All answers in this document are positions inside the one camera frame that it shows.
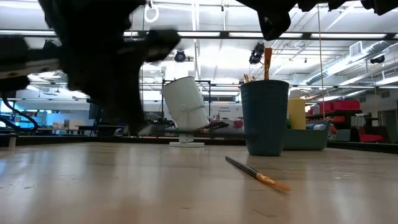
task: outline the dark blue plastic cup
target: dark blue plastic cup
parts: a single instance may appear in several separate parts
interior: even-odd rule
[[[261,80],[241,85],[246,145],[253,156],[280,156],[286,129],[289,84]]]

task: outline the brush bristles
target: brush bristles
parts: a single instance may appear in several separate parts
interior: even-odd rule
[[[282,183],[276,182],[274,184],[274,186],[276,186],[276,187],[278,187],[278,188],[280,188],[282,190],[290,191],[290,187],[288,185],[286,185],[286,184],[282,184]]]

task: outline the robotic arm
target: robotic arm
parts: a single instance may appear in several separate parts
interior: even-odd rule
[[[266,40],[274,40],[290,26],[289,11],[298,4],[303,11],[320,2],[330,10],[344,0],[238,0],[257,11]],[[144,125],[139,95],[142,63],[163,60],[180,42],[176,30],[151,30],[145,39],[125,42],[129,15],[146,0],[39,0],[45,20],[62,45],[46,42],[30,50],[22,37],[0,37],[0,92],[22,90],[31,73],[63,70],[70,90],[81,90],[91,99],[125,120],[132,133]],[[362,1],[366,9],[384,14],[397,1]],[[91,37],[97,30],[98,37]]]

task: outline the table surface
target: table surface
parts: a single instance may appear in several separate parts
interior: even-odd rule
[[[283,193],[226,162],[289,184]],[[398,155],[78,143],[0,152],[1,223],[395,223]]]

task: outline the white lamp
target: white lamp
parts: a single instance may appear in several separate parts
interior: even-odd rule
[[[172,81],[162,90],[172,118],[181,130],[196,130],[209,125],[203,98],[193,77]],[[202,142],[193,142],[192,134],[180,134],[179,142],[170,142],[173,147],[203,147]]]

